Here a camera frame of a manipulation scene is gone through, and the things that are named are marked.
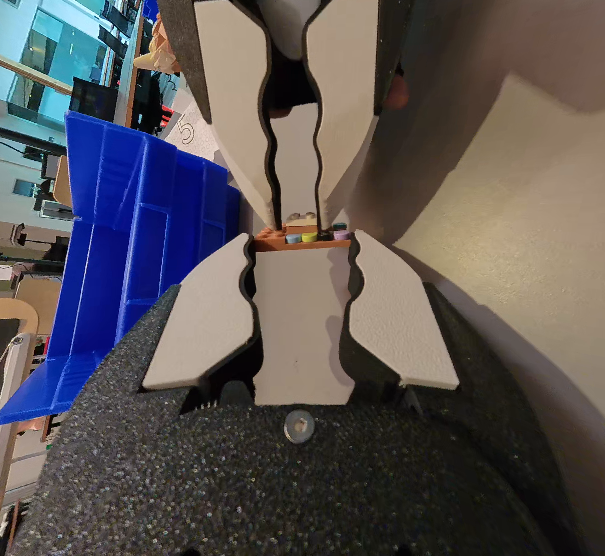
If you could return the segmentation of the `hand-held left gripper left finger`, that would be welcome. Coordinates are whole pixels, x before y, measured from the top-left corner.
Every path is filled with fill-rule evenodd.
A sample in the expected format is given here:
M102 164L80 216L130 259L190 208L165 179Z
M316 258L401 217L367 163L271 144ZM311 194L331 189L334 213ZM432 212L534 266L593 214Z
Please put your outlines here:
M142 388L194 386L260 338L253 237L242 233L180 282Z

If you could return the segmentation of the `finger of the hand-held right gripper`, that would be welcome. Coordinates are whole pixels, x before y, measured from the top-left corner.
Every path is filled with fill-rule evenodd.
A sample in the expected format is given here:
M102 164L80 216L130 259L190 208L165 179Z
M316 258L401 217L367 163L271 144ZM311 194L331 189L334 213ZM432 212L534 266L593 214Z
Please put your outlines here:
M196 1L193 11L219 150L247 202L276 229L268 177L273 143L261 110L270 69L268 35L255 16L229 0Z
M366 161L374 113L379 0L329 0L303 34L307 76L319 97L314 133L318 225L347 205Z

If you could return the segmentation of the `blue plastic bin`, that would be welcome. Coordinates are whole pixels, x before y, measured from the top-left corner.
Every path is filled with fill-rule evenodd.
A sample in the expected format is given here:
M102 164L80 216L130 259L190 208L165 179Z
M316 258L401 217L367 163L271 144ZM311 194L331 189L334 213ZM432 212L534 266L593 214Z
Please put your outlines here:
M138 130L65 113L76 216L46 361L1 424L68 411L164 292L239 234L228 171Z

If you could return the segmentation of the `person's right hand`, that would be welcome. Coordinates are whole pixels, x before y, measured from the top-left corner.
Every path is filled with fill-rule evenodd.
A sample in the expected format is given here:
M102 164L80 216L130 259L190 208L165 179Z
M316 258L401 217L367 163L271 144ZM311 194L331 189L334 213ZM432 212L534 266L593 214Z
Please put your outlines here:
M389 92L383 102L383 110L397 111L405 108L410 99L410 91L404 76L395 74L393 76Z

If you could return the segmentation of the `black plywood-edged panel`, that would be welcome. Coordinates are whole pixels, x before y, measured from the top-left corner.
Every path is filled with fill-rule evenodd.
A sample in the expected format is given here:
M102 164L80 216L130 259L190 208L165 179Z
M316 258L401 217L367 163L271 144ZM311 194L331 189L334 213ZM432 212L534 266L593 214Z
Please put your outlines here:
M1 297L1 349L3 350L20 333L29 336L26 359L20 377L21 382L25 381L29 375L38 329L39 315L33 306L19 299Z

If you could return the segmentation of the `brick chunk with coloured studs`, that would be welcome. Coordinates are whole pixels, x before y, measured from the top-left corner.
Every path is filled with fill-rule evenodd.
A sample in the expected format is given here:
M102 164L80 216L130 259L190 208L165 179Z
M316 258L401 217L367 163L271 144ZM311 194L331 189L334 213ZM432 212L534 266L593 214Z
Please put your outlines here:
M326 229L317 225L315 212L292 213L277 229L263 228L253 239L256 252L349 247L352 231L343 222Z

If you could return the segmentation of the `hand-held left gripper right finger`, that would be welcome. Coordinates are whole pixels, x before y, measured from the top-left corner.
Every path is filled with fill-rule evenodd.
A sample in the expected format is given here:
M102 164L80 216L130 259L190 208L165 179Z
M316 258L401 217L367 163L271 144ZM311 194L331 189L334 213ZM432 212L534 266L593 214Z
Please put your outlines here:
M352 339L394 371L404 385L457 388L458 375L419 275L363 230L351 242L352 270L361 286L352 295Z

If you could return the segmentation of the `tan brown brick figure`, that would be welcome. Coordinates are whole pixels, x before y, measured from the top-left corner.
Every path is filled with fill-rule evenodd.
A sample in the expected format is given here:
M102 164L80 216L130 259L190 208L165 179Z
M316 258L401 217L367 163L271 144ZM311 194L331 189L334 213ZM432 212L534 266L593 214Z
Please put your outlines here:
M158 71L163 74L179 74L181 67L172 49L160 13L153 25L149 51L135 58L133 64L139 70Z

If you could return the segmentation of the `black office chair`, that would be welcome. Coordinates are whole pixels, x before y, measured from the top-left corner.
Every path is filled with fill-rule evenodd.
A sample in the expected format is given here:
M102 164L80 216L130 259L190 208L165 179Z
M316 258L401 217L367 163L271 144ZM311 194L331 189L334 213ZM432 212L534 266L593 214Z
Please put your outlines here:
M69 111L113 123L118 90L79 77L73 77L72 81Z

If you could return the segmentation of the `white circle-patterned sheet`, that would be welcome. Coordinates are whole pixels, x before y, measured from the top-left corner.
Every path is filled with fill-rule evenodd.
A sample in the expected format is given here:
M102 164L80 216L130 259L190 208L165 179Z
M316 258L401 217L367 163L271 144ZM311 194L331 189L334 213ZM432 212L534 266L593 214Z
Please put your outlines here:
M181 112L174 110L160 139L173 144L180 151L207 159L230 172L214 133L202 117L195 100L189 101Z

